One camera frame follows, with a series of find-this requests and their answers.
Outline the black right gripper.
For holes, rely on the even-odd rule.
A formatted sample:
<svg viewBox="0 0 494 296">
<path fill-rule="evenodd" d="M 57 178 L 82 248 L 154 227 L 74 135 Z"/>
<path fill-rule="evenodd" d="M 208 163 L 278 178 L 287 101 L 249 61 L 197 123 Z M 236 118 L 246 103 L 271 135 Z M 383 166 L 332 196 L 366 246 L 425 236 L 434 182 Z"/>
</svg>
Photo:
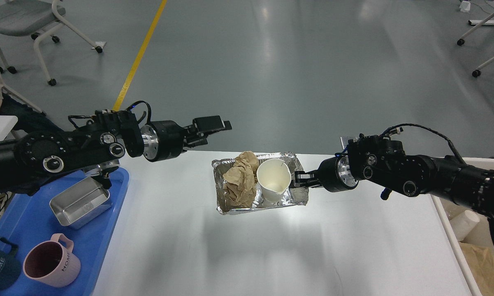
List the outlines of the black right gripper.
<svg viewBox="0 0 494 296">
<path fill-rule="evenodd" d="M 292 187 L 322 187 L 329 192 L 355 189 L 358 180 L 352 176 L 347 156 L 332 157 L 322 161 L 317 170 L 294 171 Z"/>
</svg>

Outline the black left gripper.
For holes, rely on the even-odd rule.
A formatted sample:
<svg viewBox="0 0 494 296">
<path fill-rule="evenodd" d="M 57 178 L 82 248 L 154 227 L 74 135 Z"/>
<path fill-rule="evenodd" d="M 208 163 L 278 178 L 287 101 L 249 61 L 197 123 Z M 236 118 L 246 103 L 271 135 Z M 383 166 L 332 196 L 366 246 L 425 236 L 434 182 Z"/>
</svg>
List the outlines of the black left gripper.
<svg viewBox="0 0 494 296">
<path fill-rule="evenodd" d="M 143 156 L 150 162 L 175 159 L 187 149 L 207 145 L 209 135 L 226 130 L 232 130 L 232 124 L 220 116 L 194 118 L 186 127 L 173 120 L 151 121 L 142 127 Z"/>
</svg>

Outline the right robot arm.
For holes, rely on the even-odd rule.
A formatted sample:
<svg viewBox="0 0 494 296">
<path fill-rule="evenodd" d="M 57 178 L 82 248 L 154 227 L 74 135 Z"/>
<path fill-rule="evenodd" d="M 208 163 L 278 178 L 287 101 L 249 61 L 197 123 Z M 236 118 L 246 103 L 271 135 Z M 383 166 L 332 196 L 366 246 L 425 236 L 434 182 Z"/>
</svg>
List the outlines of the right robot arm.
<svg viewBox="0 0 494 296">
<path fill-rule="evenodd" d="M 494 246 L 494 170 L 467 164 L 452 141 L 433 129 L 427 131 L 442 137 L 452 155 L 408 155 L 402 142 L 392 139 L 405 126 L 394 125 L 379 135 L 359 134 L 343 140 L 343 150 L 322 161 L 318 169 L 294 172 L 290 186 L 342 192 L 356 188 L 360 180 L 369 180 L 384 188 L 382 200 L 391 192 L 407 197 L 431 194 L 487 217 Z"/>
</svg>

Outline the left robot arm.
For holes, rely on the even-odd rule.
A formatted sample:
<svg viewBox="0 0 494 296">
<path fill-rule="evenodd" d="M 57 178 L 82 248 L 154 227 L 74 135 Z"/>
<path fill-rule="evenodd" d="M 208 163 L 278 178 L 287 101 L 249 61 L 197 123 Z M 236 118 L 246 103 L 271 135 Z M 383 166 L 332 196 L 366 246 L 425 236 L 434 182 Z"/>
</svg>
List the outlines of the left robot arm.
<svg viewBox="0 0 494 296">
<path fill-rule="evenodd" d="M 175 159 L 208 143 L 214 133 L 231 130 L 220 116 L 195 118 L 188 126 L 173 120 L 151 120 L 151 106 L 138 119 L 132 109 L 97 110 L 73 131 L 36 131 L 0 142 L 0 193 L 37 193 L 41 187 L 76 171 L 90 172 L 105 189 L 124 155 L 149 162 Z"/>
</svg>

